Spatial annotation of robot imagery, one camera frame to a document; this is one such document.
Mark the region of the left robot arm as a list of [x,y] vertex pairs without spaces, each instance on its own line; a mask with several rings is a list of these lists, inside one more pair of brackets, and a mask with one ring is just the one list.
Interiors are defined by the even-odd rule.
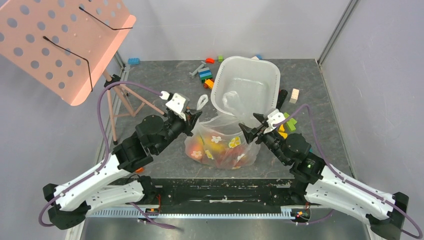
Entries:
[[192,136],[202,113],[202,110],[187,108],[182,116],[169,110],[167,119],[149,115],[100,163],[67,183],[45,185],[43,195],[48,204],[44,210],[50,221],[48,225],[67,230],[82,223],[87,216],[115,205],[153,203],[157,189],[149,176],[140,176],[123,185],[109,184],[150,164],[153,157],[180,134]]

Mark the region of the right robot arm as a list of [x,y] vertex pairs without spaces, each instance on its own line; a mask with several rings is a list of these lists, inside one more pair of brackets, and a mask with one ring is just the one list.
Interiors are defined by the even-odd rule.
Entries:
[[356,218],[386,240],[398,240],[405,221],[409,197],[402,192],[387,193],[370,187],[327,163],[311,152],[311,145],[299,133],[283,138],[271,126],[274,117],[253,115],[260,125],[239,124],[248,143],[264,144],[284,165],[294,180],[289,199],[295,204],[317,204]]

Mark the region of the translucent plastic bag with fruits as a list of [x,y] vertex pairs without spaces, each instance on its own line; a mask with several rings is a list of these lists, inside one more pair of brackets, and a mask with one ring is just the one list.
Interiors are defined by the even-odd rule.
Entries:
[[247,143],[239,124],[254,128],[258,123],[236,91],[222,97],[231,114],[221,114],[208,121],[197,121],[193,136],[185,139],[185,154],[194,161],[219,169],[234,170],[252,165],[261,146]]

